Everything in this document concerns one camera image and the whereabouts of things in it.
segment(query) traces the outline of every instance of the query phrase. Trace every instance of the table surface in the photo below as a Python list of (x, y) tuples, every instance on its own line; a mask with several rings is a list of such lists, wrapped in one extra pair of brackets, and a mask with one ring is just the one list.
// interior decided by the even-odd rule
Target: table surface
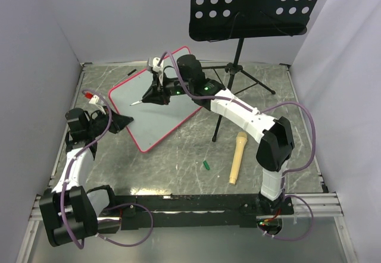
[[(86, 64), (81, 89), (96, 89), (108, 95), (108, 91), (126, 79), (134, 68), (138, 72), (144, 65)], [(251, 106), (261, 110), (280, 102), (296, 100), (286, 66), (250, 63), (244, 64), (244, 69), (276, 91), (276, 95), (272, 95), (256, 85), (238, 94), (238, 97)], [(227, 85), (229, 75), (224, 70), (217, 72)], [(207, 77), (217, 79), (212, 70), (205, 70), (205, 73)], [(252, 80), (238, 73), (232, 92), (251, 84)], [(76, 106), (92, 112), (94, 108), (87, 101), (80, 94)], [(276, 118), (285, 116), (290, 120), (295, 149), (289, 160), (289, 168), (304, 165), (310, 157), (311, 146), (299, 108), (287, 105), (268, 114)], [(217, 114), (202, 109), (146, 154), (138, 151), (127, 130), (117, 135), (107, 133), (98, 143), (94, 167), (86, 188), (109, 184), (116, 195), (258, 193), (262, 181), (262, 169), (255, 159), (258, 144), (253, 138), (249, 138), (237, 183), (235, 186), (228, 184), (236, 136), (242, 130), (229, 120), (223, 119), (217, 141), (213, 143), (211, 138), (217, 119)], [(204, 160), (209, 163), (209, 171), (203, 166)], [(64, 166), (63, 150), (54, 184), (58, 182)], [(288, 174), (286, 192), (322, 192), (316, 163), (312, 163), (302, 172)]]

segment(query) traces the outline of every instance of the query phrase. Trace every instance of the music stand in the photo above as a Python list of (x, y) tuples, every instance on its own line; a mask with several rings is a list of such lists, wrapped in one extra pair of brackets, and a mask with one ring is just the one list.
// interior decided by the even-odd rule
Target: music stand
[[(223, 68), (230, 74), (228, 89), (235, 74), (241, 72), (273, 95), (275, 91), (243, 70), (238, 64), (245, 38), (294, 36), (307, 32), (307, 23), (317, 0), (190, 0), (189, 36), (195, 41), (216, 42), (239, 39), (233, 63)], [(219, 116), (212, 141), (217, 138), (222, 116)]]

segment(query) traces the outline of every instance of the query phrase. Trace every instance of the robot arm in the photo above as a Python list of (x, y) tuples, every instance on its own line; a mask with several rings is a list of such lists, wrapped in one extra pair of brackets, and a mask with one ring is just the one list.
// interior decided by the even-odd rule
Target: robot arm
[[(163, 64), (160, 66), (155, 62), (157, 59), (149, 61), (152, 65), (148, 66), (153, 75), (152, 84), (142, 100), (135, 104), (167, 105), (171, 96), (185, 93), (179, 79), (168, 78), (163, 72)], [(194, 99), (196, 104), (226, 117), (259, 143), (256, 157), (263, 168), (260, 197), (268, 208), (277, 208), (282, 200), (283, 172), (294, 148), (290, 122), (285, 117), (275, 119), (260, 113), (257, 108), (237, 98), (219, 82), (205, 78), (201, 63), (193, 55), (181, 56), (177, 60), (177, 65), (190, 93), (195, 96), (207, 96), (204, 99)]]
[[(133, 121), (133, 118), (119, 115), (112, 110), (108, 111), (107, 107), (103, 107), (98, 100), (94, 100), (95, 96), (90, 97), (90, 103), (95, 104), (99, 110), (89, 115), (81, 108), (74, 108), (65, 115), (69, 126), (65, 138), (66, 165), (58, 184), (52, 190), (46, 190), (39, 201), (45, 230), (52, 246), (71, 241), (61, 219), (60, 196), (64, 183), (67, 183), (64, 212), (76, 238), (94, 236), (99, 229), (97, 216), (107, 206), (114, 205), (114, 193), (110, 186), (101, 186), (85, 192), (84, 187), (93, 167), (97, 145), (90, 146), (77, 158), (75, 155), (103, 133), (108, 125), (109, 113), (111, 113), (112, 122), (108, 131), (114, 134), (125, 128)], [(72, 160), (74, 161), (70, 174), (65, 179)]]

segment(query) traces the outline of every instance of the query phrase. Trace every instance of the white wall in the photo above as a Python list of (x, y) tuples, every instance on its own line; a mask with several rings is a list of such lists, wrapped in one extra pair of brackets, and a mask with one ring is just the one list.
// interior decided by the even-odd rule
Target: white wall
[[(190, 0), (48, 0), (80, 62), (146, 60), (183, 45), (203, 60), (232, 60), (237, 40), (195, 42)], [(319, 0), (311, 27), (325, 0)], [(248, 39), (242, 61), (291, 64), (305, 35)]]
[(14, 262), (80, 66), (45, 0), (0, 0), (0, 16), (0, 262)]
[(328, 0), (291, 67), (324, 179), (366, 263), (381, 262), (380, 24), (381, 0)]

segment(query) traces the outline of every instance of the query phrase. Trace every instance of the music stand tripod legs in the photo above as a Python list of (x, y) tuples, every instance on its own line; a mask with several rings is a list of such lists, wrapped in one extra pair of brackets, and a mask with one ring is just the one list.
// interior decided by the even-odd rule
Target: music stand tripod legs
[[(242, 74), (244, 74), (245, 76), (247, 76), (249, 79), (253, 80), (255, 83), (252, 84), (251, 86), (248, 86), (247, 88), (243, 89), (243, 90), (240, 90), (239, 92), (243, 92), (244, 90), (247, 90), (248, 88), (250, 87), (253, 87), (255, 86), (256, 84), (260, 85), (261, 87), (267, 89), (269, 92), (271, 92), (271, 94), (275, 94), (275, 90), (269, 88), (268, 86), (266, 86), (264, 83), (262, 83), (261, 81), (257, 80), (255, 77), (253, 77), (252, 75), (250, 75), (249, 73), (247, 73), (246, 71), (243, 70), (243, 67), (241, 65), (238, 64), (238, 61), (239, 61), (239, 57), (241, 55), (241, 50), (242, 50), (242, 46), (243, 46), (243, 41), (245, 39), (244, 38), (240, 38), (239, 41), (238, 41), (238, 46), (237, 46), (237, 50), (236, 50), (236, 55), (234, 57), (234, 62), (233, 63), (228, 63), (227, 65), (217, 65), (217, 66), (212, 66), (212, 67), (202, 67), (203, 70), (207, 70), (207, 69), (212, 69), (212, 70), (215, 70), (215, 69), (219, 69), (219, 68), (223, 68), (225, 69), (225, 72), (229, 73), (230, 74), (230, 77), (229, 77), (229, 82), (227, 84), (227, 88), (229, 90), (232, 89), (232, 86), (233, 86), (233, 82), (234, 82), (234, 76), (236, 75), (236, 73), (240, 72)], [(214, 130), (214, 134), (213, 134), (213, 137), (212, 137), (212, 141), (215, 142), (217, 140), (217, 134), (218, 134), (218, 129), (220, 128), (220, 124), (221, 124), (221, 119), (222, 119), (222, 116), (219, 115), (218, 117), (218, 121), (217, 121), (217, 125), (216, 125), (216, 129)]]

